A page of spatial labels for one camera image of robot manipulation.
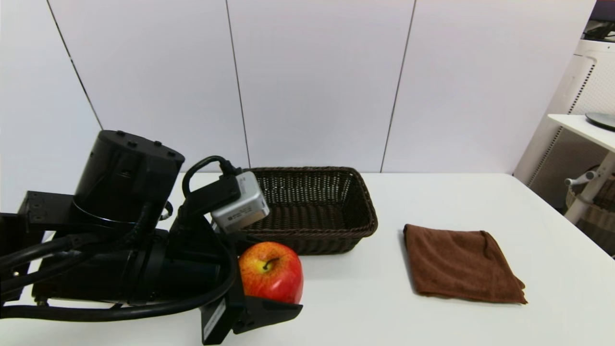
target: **brown towel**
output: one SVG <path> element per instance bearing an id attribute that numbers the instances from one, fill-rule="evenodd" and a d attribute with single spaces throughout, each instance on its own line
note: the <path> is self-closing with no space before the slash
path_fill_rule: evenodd
<path id="1" fill-rule="evenodd" d="M 418 294 L 527 304 L 525 285 L 489 233 L 406 225 L 403 234 Z"/>

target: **white stand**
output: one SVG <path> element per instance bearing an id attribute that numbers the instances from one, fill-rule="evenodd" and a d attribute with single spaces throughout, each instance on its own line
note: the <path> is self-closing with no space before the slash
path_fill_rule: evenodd
<path id="1" fill-rule="evenodd" d="M 564 215 L 566 219 L 570 220 L 572 223 L 577 223 L 581 219 L 589 205 L 593 203 L 593 198 L 600 192 L 606 180 L 615 172 L 614 152 L 610 151 L 606 155 L 596 172 L 598 176 L 587 183 L 583 192 L 577 196 L 573 205 L 570 206 L 570 209 L 568 209 Z"/>
<path id="2" fill-rule="evenodd" d="M 606 179 L 615 172 L 615 132 L 601 129 L 587 122 L 584 115 L 549 114 L 549 118 L 566 129 L 601 145 L 610 152 L 597 169 L 598 177 L 587 183 L 583 192 L 577 197 L 564 215 L 570 222 L 577 223 L 585 214 L 593 198 L 605 184 Z"/>

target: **apple stem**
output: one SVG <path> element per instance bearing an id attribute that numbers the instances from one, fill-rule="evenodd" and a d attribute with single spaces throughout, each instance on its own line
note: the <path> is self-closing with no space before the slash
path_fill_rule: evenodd
<path id="1" fill-rule="evenodd" d="M 267 263 L 265 263 L 265 265 L 263 266 L 263 269 L 267 270 L 267 266 L 269 265 L 269 263 L 271 263 L 271 262 L 273 262 L 273 261 L 277 261 L 277 260 L 279 260 L 279 259 L 280 259 L 280 257 L 276 257 L 276 258 L 274 258 L 274 259 L 270 259 L 270 260 L 268 260 L 268 261 L 267 261 Z"/>

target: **label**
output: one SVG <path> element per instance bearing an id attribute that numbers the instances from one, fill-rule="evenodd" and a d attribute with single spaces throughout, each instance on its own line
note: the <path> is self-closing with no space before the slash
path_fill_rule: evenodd
<path id="1" fill-rule="evenodd" d="M 225 310 L 226 300 L 222 298 L 222 301 L 220 301 L 220 304 L 218 304 L 218 307 L 216 308 L 216 310 L 214 310 L 212 317 L 209 318 L 209 321 L 207 321 L 207 324 L 205 324 L 205 326 L 203 327 L 203 342 L 207 340 L 209 334 L 212 332 L 213 328 L 216 326 Z"/>

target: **table surface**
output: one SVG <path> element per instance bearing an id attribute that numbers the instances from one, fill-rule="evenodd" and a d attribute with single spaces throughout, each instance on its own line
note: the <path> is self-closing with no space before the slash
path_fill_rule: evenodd
<path id="1" fill-rule="evenodd" d="M 615 261 L 515 178 L 363 177 L 378 215 L 376 233 L 347 254 L 302 257 L 299 317 L 230 333 L 225 345 L 615 345 Z M 217 174 L 197 174 L 192 186 L 215 179 Z M 181 204 L 177 186 L 170 200 L 176 208 Z M 168 229 L 170 223 L 159 226 Z M 529 304 L 416 295 L 402 241 L 406 223 L 490 232 L 525 282 Z M 200 316 L 193 310 L 111 323 L 0 320 L 0 339 L 3 346 L 196 346 Z"/>
<path id="2" fill-rule="evenodd" d="M 584 115 L 549 114 L 549 118 L 577 135 L 615 152 L 615 132 L 590 124 Z"/>

